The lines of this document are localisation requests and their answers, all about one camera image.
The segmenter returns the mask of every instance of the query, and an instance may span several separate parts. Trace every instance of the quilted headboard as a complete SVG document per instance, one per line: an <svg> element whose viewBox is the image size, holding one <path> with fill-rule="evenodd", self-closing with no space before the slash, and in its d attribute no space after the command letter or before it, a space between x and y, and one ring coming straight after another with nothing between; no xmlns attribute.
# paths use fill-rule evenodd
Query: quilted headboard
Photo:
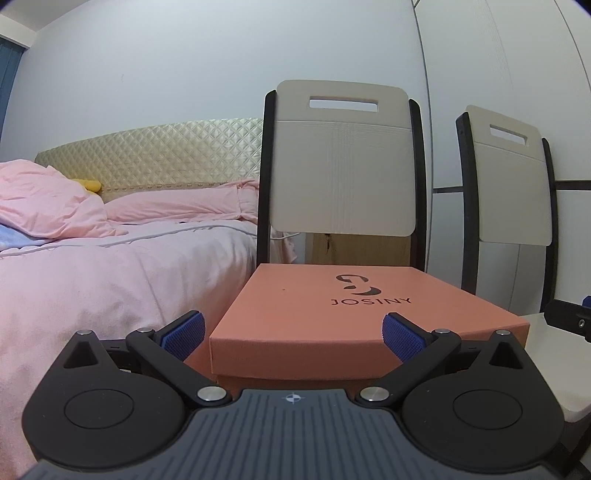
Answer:
<svg viewBox="0 0 591 480"><path fill-rule="evenodd" d="M99 180L105 202L157 189L257 178L262 120L203 120L136 128L40 152L35 162L70 179Z"/></svg>

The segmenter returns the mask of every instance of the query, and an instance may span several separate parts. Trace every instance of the white cable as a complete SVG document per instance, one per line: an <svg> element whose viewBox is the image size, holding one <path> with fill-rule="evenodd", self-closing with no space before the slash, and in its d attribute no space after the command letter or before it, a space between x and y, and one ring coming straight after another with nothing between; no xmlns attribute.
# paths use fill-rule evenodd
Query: white cable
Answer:
<svg viewBox="0 0 591 480"><path fill-rule="evenodd" d="M112 247L114 245L122 245L122 244L130 244L132 242L135 242L136 240L147 240L150 238L157 238L159 236L164 236L164 235L172 235L174 233L179 233L179 232L187 232L187 231L196 231L196 230L209 230L212 228L229 228L230 230L235 230L237 232L242 232L246 235L252 236L254 238L256 238L256 234L252 233L252 232L248 232L246 230L242 230L240 228L237 228L235 226L230 226L230 225L201 225L201 226L190 226L190 227L185 227L185 228L180 228L178 230L174 230L171 232L162 232L162 233L154 233L152 235L143 235L143 236L139 236L137 238L132 238L131 240L129 239L121 239L118 242L113 242L111 244L108 245L78 245L78 244L54 244L54 243L48 243L45 245L40 245L39 247L36 248L31 248L31 249L27 249L25 251L22 251L22 249L19 249L17 252L0 252L0 258L4 258L4 257L17 257L19 255L25 255L28 253L33 253L33 252L39 252L41 250L49 250L52 248L60 248L60 247ZM292 233L291 235L286 235L286 236L282 236L282 237L271 237L271 240L284 240L285 238L291 238L292 236L296 236L299 235L299 233Z"/></svg>
<svg viewBox="0 0 591 480"><path fill-rule="evenodd" d="M291 233L289 235L284 235L284 236L272 236L271 240L285 240L286 238L291 238L293 236L298 236L299 234L301 234L301 232L299 233Z"/></svg>

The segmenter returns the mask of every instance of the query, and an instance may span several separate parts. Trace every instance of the pink bedsheet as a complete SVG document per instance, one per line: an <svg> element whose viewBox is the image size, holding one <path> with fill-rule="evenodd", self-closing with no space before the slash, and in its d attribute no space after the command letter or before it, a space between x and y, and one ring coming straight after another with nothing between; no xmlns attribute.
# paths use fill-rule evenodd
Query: pink bedsheet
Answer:
<svg viewBox="0 0 591 480"><path fill-rule="evenodd" d="M214 228L189 230L205 226ZM75 331L124 338L196 309L209 336L254 270L255 235L238 220L153 222L125 236L3 252L15 255L0 255L0 479L34 464L22 409ZM199 349L197 363L209 358L208 345Z"/></svg>

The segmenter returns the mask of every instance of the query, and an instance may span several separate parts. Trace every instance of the white wall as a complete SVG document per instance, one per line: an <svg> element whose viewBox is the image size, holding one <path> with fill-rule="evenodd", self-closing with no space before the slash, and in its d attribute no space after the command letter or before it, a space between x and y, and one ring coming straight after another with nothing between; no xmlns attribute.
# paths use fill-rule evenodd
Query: white wall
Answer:
<svg viewBox="0 0 591 480"><path fill-rule="evenodd" d="M285 79L427 88L411 0L92 0L25 53L0 159L114 131L262 116Z"/></svg>
<svg viewBox="0 0 591 480"><path fill-rule="evenodd" d="M573 0L558 0L558 5L562 12L554 0L418 3L433 121L434 187L462 185L455 120L470 104L536 126L550 142L557 180L591 179L591 89L581 61L591 54L591 19ZM439 195L461 194L434 195L434 213L441 204L445 218L434 218L432 238L444 238L448 247L432 246L429 272L457 283L463 229L455 225L462 205L440 201ZM582 268L591 271L591 243L572 230L571 203L579 204L582 196L567 198L558 195L557 297L581 301L578 296L591 292L588 276L580 275ZM566 260L572 259L566 249L574 242L585 265L576 274Z"/></svg>

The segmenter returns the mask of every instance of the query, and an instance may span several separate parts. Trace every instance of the pink pillow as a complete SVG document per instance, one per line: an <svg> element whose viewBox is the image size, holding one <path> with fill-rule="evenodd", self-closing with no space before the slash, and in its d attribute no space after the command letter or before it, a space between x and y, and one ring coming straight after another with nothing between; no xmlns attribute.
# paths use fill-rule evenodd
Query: pink pillow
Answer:
<svg viewBox="0 0 591 480"><path fill-rule="evenodd" d="M248 220L256 223L257 208L258 180L233 181L199 190L131 193L105 204L109 220L137 225L155 220Z"/></svg>
<svg viewBox="0 0 591 480"><path fill-rule="evenodd" d="M126 233L107 221L98 195L30 160L0 163L0 223L51 239Z"/></svg>

